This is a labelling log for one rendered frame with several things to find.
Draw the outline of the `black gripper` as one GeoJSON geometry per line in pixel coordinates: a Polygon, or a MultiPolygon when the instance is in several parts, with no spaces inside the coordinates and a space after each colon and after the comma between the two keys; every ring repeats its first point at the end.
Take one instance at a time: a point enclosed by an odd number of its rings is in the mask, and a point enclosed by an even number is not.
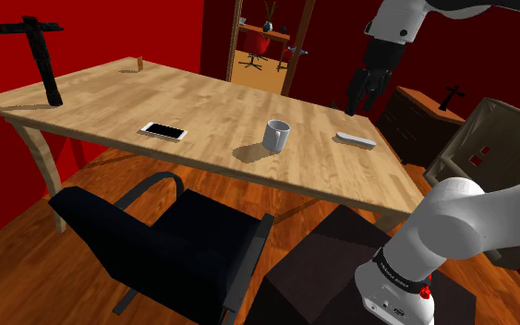
{"type": "Polygon", "coordinates": [[[406,45],[372,38],[363,56],[364,68],[358,68],[352,77],[346,95],[345,113],[353,116],[365,95],[362,110],[370,112],[381,96],[405,53],[406,45]]]}

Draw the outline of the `white remote control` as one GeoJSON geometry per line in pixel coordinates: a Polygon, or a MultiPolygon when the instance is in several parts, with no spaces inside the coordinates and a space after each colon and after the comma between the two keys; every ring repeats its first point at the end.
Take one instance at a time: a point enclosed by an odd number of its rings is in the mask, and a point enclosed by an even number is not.
{"type": "Polygon", "coordinates": [[[377,143],[371,139],[356,137],[353,135],[346,134],[344,132],[337,132],[336,137],[341,141],[356,144],[358,146],[362,146],[368,149],[373,149],[377,146],[377,143]]]}

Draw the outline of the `dark dresser with wooden top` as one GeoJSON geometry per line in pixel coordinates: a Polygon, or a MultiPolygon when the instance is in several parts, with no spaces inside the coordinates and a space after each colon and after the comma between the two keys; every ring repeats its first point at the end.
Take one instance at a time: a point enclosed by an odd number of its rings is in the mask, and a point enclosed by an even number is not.
{"type": "Polygon", "coordinates": [[[398,86],[377,128],[402,164],[428,168],[465,120],[418,90],[398,86]]]}

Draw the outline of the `small black cross figure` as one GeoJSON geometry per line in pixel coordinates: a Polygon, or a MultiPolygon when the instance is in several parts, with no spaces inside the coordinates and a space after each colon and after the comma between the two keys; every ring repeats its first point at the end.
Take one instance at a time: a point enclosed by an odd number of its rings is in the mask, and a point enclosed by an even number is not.
{"type": "Polygon", "coordinates": [[[447,94],[446,98],[441,102],[441,105],[439,107],[439,109],[441,111],[446,111],[447,110],[447,107],[451,101],[451,99],[453,98],[453,96],[458,96],[458,97],[461,97],[461,98],[464,98],[466,95],[464,93],[462,93],[460,90],[459,90],[460,86],[459,85],[455,85],[453,87],[450,87],[450,86],[447,86],[446,89],[449,91],[449,93],[447,94]]]}

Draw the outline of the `grey mug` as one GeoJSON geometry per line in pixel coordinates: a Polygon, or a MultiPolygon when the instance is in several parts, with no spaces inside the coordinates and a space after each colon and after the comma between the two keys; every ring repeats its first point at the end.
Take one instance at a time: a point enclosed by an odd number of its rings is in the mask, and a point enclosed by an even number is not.
{"type": "Polygon", "coordinates": [[[270,120],[267,122],[262,146],[271,151],[280,152],[284,149],[291,127],[281,120],[270,120]]]}

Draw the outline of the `wooden desk with plant vase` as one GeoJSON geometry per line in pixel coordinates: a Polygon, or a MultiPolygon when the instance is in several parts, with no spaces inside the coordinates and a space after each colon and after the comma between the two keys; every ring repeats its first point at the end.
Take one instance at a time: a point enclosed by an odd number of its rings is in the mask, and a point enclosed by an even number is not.
{"type": "Polygon", "coordinates": [[[277,1],[276,0],[262,0],[265,5],[265,23],[262,25],[262,27],[249,25],[247,22],[247,19],[240,16],[238,19],[238,26],[239,28],[244,31],[250,31],[254,30],[261,34],[264,38],[269,40],[274,40],[277,42],[280,42],[282,44],[282,51],[280,54],[278,66],[276,68],[277,71],[280,71],[282,69],[286,69],[286,66],[282,66],[283,59],[285,57],[286,52],[290,52],[291,49],[287,46],[287,44],[290,41],[290,36],[286,33],[286,30],[284,28],[281,28],[280,31],[276,31],[273,27],[273,15],[274,11],[277,8],[277,1]]]}

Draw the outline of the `red swivel chair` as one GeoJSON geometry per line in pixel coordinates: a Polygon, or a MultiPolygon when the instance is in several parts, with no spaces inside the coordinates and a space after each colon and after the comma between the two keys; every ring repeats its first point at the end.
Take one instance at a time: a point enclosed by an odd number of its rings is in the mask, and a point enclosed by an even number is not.
{"type": "Polygon", "coordinates": [[[261,70],[261,65],[256,64],[255,59],[265,54],[269,44],[270,40],[261,32],[248,31],[244,42],[244,50],[248,53],[249,61],[240,62],[240,65],[243,65],[245,68],[254,66],[261,70]]]}

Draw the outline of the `brown open box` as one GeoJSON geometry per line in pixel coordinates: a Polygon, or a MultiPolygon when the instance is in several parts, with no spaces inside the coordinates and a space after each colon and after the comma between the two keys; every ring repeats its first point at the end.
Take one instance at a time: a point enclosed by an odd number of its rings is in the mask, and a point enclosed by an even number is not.
{"type": "Polygon", "coordinates": [[[483,99],[424,174],[420,242],[439,259],[485,253],[520,268],[520,109],[483,99]]]}

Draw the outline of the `light wooden table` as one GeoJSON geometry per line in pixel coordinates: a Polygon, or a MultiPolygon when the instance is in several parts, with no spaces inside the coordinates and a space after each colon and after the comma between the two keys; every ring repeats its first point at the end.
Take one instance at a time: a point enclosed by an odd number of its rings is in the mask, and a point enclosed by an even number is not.
{"type": "Polygon", "coordinates": [[[51,193],[62,185],[48,132],[375,212],[386,232],[422,200],[364,116],[152,62],[135,66],[128,57],[58,78],[58,107],[39,83],[0,93],[0,116],[30,149],[51,193]],[[273,119],[291,127],[280,152],[262,146],[273,119]],[[149,122],[187,134],[173,141],[140,132],[149,122]],[[377,146],[341,141],[337,132],[377,146]]]}

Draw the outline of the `dark robot stand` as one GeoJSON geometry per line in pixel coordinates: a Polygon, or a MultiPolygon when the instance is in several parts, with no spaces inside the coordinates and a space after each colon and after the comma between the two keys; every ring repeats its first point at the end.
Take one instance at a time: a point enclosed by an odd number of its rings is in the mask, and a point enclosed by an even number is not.
{"type": "Polygon", "coordinates": [[[265,275],[243,325],[475,325],[475,296],[420,242],[426,220],[389,237],[338,206],[265,275]]]}

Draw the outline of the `white smartphone with black screen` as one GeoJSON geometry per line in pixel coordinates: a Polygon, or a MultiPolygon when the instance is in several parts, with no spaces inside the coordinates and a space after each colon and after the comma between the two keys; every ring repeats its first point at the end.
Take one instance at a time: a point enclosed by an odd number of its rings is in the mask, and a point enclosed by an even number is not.
{"type": "Polygon", "coordinates": [[[147,123],[139,131],[157,138],[165,138],[173,141],[180,141],[187,134],[187,131],[184,129],[161,125],[154,122],[147,123]]]}

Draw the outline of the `black office chair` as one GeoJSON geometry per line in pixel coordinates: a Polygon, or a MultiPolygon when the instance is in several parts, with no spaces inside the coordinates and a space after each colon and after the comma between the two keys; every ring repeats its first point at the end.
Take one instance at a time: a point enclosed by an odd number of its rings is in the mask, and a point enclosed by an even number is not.
{"type": "Polygon", "coordinates": [[[116,315],[142,294],[199,325],[235,325],[274,221],[186,189],[171,172],[147,177],[115,203],[66,187],[49,204],[110,277],[128,286],[116,315]],[[166,178],[175,182],[175,201],[153,225],[126,212],[166,178]]]}

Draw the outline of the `black cross-shaped stand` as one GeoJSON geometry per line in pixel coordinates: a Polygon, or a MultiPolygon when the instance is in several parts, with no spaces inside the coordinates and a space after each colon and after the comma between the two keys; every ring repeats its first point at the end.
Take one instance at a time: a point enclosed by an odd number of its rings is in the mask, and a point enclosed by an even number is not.
{"type": "Polygon", "coordinates": [[[22,16],[22,22],[20,23],[0,24],[0,34],[26,35],[32,56],[42,78],[47,101],[54,107],[61,106],[63,101],[54,79],[51,59],[43,34],[47,31],[61,30],[63,28],[57,23],[40,22],[36,17],[32,16],[22,16]]]}

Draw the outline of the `wooden door frame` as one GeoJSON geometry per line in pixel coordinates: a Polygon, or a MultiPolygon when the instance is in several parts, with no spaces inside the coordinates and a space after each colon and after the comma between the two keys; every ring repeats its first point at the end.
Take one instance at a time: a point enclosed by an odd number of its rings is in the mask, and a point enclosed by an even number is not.
{"type": "MultiPolygon", "coordinates": [[[[308,31],[308,24],[309,24],[315,3],[316,3],[316,0],[306,0],[306,2],[305,2],[302,16],[300,19],[300,23],[299,23],[298,30],[297,30],[296,37],[295,37],[295,48],[296,49],[294,50],[292,58],[288,62],[288,65],[286,68],[284,84],[283,84],[282,90],[281,90],[282,96],[287,96],[289,94],[289,91],[290,91],[290,88],[292,85],[292,81],[293,81],[293,77],[295,74],[297,62],[298,62],[299,58],[301,57],[302,45],[304,43],[307,31],[308,31]]],[[[225,80],[228,82],[230,82],[232,79],[238,33],[240,31],[242,31],[238,26],[238,19],[241,16],[242,5],[243,5],[243,0],[236,0],[234,19],[233,19],[233,24],[232,24],[231,40],[230,40],[230,50],[229,50],[226,77],[225,77],[225,80]]]]}

